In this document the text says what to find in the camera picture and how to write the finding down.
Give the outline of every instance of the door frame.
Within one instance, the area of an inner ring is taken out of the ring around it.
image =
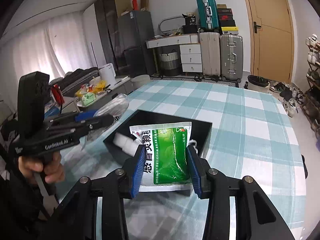
[[[291,15],[291,9],[289,6],[288,0],[285,0],[287,3],[287,8],[289,11],[289,18],[290,18],[290,25],[291,25],[291,40],[292,40],[292,54],[291,54],[291,68],[290,68],[290,74],[288,78],[288,83],[291,82],[292,78],[292,71],[293,71],[293,60],[294,60],[294,32],[293,32],[293,23],[292,23],[292,15]],[[252,20],[252,13],[251,13],[251,7],[249,0],[245,0],[245,3],[247,5],[247,11],[248,11],[248,19],[249,19],[249,27],[250,27],[250,47],[251,47],[251,57],[250,57],[250,72],[252,75],[258,75],[257,69],[253,69],[254,66],[254,33],[253,33],[253,20]]]

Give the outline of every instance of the curtain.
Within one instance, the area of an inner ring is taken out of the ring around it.
[[[82,12],[54,17],[20,33],[0,48],[0,93],[14,111],[21,76],[40,71],[53,80],[69,71],[90,67]]]

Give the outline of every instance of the wooden door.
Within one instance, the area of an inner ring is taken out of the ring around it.
[[[252,21],[253,74],[290,82],[293,27],[287,0],[248,0]]]

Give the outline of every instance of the teal suitcase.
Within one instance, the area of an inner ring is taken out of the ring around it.
[[[197,0],[201,27],[219,29],[219,18],[215,0]]]

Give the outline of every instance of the green and white packet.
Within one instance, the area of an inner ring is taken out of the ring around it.
[[[139,191],[192,189],[186,160],[191,122],[136,125],[130,132],[147,149]]]

